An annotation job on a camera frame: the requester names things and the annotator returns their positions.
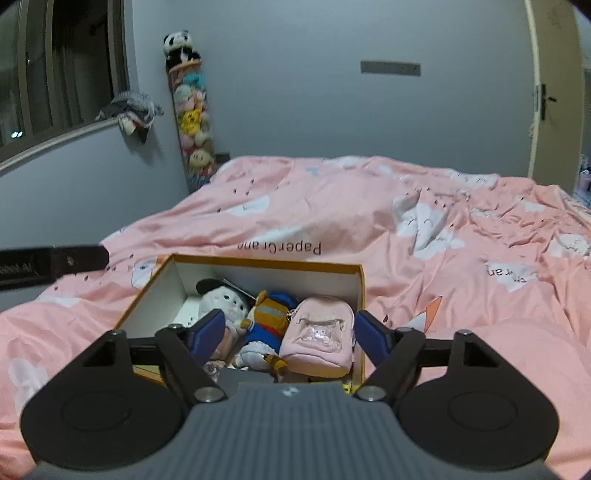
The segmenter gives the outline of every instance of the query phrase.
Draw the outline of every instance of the gray gripper base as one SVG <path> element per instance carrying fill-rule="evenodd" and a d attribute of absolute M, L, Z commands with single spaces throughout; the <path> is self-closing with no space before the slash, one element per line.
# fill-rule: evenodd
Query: gray gripper base
<path fill-rule="evenodd" d="M 385 404 L 339 384 L 243 384 L 230 400 L 195 407 L 159 452 L 124 468 L 40 465 L 27 480 L 557 480 L 542 462 L 498 473 L 449 465 L 416 447 Z"/>

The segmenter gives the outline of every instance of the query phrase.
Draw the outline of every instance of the window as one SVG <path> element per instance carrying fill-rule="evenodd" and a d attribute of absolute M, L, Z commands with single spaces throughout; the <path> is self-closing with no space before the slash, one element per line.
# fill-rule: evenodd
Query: window
<path fill-rule="evenodd" d="M 122 0 L 0 0 L 0 165 L 128 88 Z"/>

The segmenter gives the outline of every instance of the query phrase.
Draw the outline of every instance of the donald duck plush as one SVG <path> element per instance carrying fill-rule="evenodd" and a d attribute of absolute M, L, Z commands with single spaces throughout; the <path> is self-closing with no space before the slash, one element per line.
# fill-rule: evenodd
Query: donald duck plush
<path fill-rule="evenodd" d="M 284 375 L 287 364 L 279 358 L 279 348 L 289 325 L 288 312 L 297 304 L 297 300 L 287 294 L 260 292 L 255 306 L 240 325 L 241 329 L 246 329 L 246 335 L 233 366 Z"/>

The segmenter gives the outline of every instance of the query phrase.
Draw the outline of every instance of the stuffed toy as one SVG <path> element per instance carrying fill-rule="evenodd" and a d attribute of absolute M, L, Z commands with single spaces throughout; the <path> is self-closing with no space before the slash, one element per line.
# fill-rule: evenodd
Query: stuffed toy
<path fill-rule="evenodd" d="M 199 122 L 201 123 L 201 130 L 209 132 L 211 130 L 209 126 L 209 113 L 206 111 L 201 112 L 199 115 Z"/>
<path fill-rule="evenodd" d="M 174 110 L 177 113 L 187 112 L 195 108 L 193 89 L 189 85 L 179 85 L 174 90 Z"/>
<path fill-rule="evenodd" d="M 200 148 L 191 153 L 189 157 L 189 169 L 195 173 L 201 174 L 206 167 L 213 163 L 215 159 L 207 150 Z"/>
<path fill-rule="evenodd" d="M 197 132 L 195 134 L 195 145 L 197 147 L 202 147 L 203 144 L 207 141 L 207 140 L 212 140 L 213 135 L 211 132 L 204 132 L 203 130 L 199 130 L 199 132 Z"/>
<path fill-rule="evenodd" d="M 199 52 L 193 50 L 193 41 L 187 30 L 171 33 L 164 37 L 164 55 L 166 56 L 167 70 L 190 60 L 201 59 Z"/>
<path fill-rule="evenodd" d="M 287 313 L 295 307 L 297 300 L 287 294 L 260 292 L 248 318 L 240 325 L 246 330 L 244 346 L 232 364 L 284 375 L 287 364 L 279 358 L 279 348 L 289 325 Z"/>
<path fill-rule="evenodd" d="M 183 83 L 185 85 L 194 87 L 197 90 L 205 90 L 205 81 L 203 80 L 203 75 L 198 72 L 191 72 L 185 75 L 183 77 Z"/>
<path fill-rule="evenodd" d="M 189 157 L 191 156 L 191 153 L 193 153 L 195 150 L 197 150 L 197 148 L 195 148 L 195 145 L 187 149 L 183 148 L 181 150 L 181 152 L 183 153 L 183 158 L 186 158 L 187 162 L 189 162 Z"/>
<path fill-rule="evenodd" d="M 190 150 L 195 146 L 195 140 L 193 137 L 190 137 L 183 132 L 178 133 L 178 138 L 181 142 L 181 148 L 185 151 Z"/>
<path fill-rule="evenodd" d="M 201 112 L 197 109 L 185 112 L 180 124 L 180 131 L 190 137 L 194 137 L 199 132 L 199 119 Z"/>
<path fill-rule="evenodd" d="M 174 89 L 174 103 L 187 103 L 193 95 L 193 90 L 189 85 L 179 85 Z"/>
<path fill-rule="evenodd" d="M 193 101 L 195 105 L 201 110 L 205 110 L 205 91 L 204 90 L 193 90 Z"/>
<path fill-rule="evenodd" d="M 211 155 L 215 155 L 215 150 L 213 148 L 213 138 L 210 138 L 210 139 L 206 140 L 205 142 L 203 142 L 203 145 L 201 145 L 201 148 L 210 152 Z"/>
<path fill-rule="evenodd" d="M 246 333 L 242 322 L 248 312 L 247 300 L 241 293 L 214 278 L 198 281 L 196 289 L 202 296 L 199 303 L 199 319 L 213 309 L 221 309 L 226 317 L 223 339 L 212 355 L 212 360 L 224 360 L 238 339 Z"/>

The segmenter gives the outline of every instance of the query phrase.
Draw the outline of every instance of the teal plush toy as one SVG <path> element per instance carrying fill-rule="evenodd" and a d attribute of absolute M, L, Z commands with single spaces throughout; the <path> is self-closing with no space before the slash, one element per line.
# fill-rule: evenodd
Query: teal plush toy
<path fill-rule="evenodd" d="M 191 98 L 191 87 L 189 85 L 179 85 L 174 91 L 174 103 L 187 103 Z"/>
<path fill-rule="evenodd" d="M 183 83 L 198 90 L 205 90 L 205 81 L 200 73 L 189 73 L 183 78 Z"/>

